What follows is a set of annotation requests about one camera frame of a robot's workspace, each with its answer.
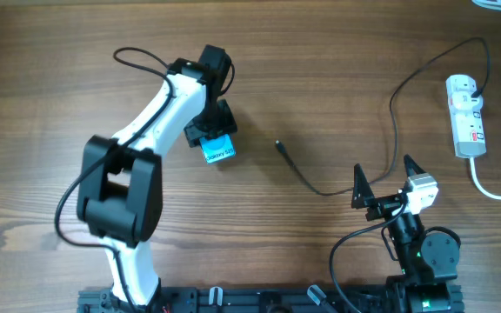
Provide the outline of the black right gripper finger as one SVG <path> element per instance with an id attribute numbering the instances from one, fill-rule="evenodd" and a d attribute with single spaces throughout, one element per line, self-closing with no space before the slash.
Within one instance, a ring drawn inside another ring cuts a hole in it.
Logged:
<path id="1" fill-rule="evenodd" d="M 362 209 L 372 206 L 374 194 L 364 171 L 359 163 L 354 166 L 354 185 L 352 189 L 351 207 Z"/>
<path id="2" fill-rule="evenodd" d="M 415 176 L 425 173 L 425 170 L 423 170 L 409 154 L 404 155 L 404 168 L 407 176 Z"/>

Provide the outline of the teal Galaxy smartphone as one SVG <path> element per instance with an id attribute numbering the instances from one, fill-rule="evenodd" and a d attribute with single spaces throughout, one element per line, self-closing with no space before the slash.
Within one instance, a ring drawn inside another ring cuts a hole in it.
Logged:
<path id="1" fill-rule="evenodd" d="M 237 154 L 228 134 L 215 139 L 201 138 L 200 147 L 207 164 L 217 163 Z"/>

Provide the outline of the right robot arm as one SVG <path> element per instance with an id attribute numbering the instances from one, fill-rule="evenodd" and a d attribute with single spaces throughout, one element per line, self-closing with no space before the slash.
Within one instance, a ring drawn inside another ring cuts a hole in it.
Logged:
<path id="1" fill-rule="evenodd" d="M 359 164 L 354 167 L 351 207 L 367 209 L 369 221 L 382 219 L 390 238 L 384 245 L 402 273 L 376 287 L 378 300 L 361 301 L 369 312 L 463 312 L 463 293 L 452 281 L 458 277 L 461 240 L 441 226 L 426 228 L 420 212 L 433 205 L 436 179 L 410 156 L 404 156 L 407 179 L 398 193 L 374 196 Z"/>

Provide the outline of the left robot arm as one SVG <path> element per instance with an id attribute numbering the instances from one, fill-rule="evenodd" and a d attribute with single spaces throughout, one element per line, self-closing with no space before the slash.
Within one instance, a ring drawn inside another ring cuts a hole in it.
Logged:
<path id="1" fill-rule="evenodd" d="M 114 282 L 96 300 L 80 293 L 81 312 L 169 309 L 150 252 L 163 210 L 163 158 L 180 135 L 206 163 L 236 154 L 237 124 L 222 98 L 235 76 L 227 52 L 206 45 L 196 62 L 178 58 L 161 76 L 163 86 L 131 123 L 84 146 L 77 218 L 106 250 Z"/>

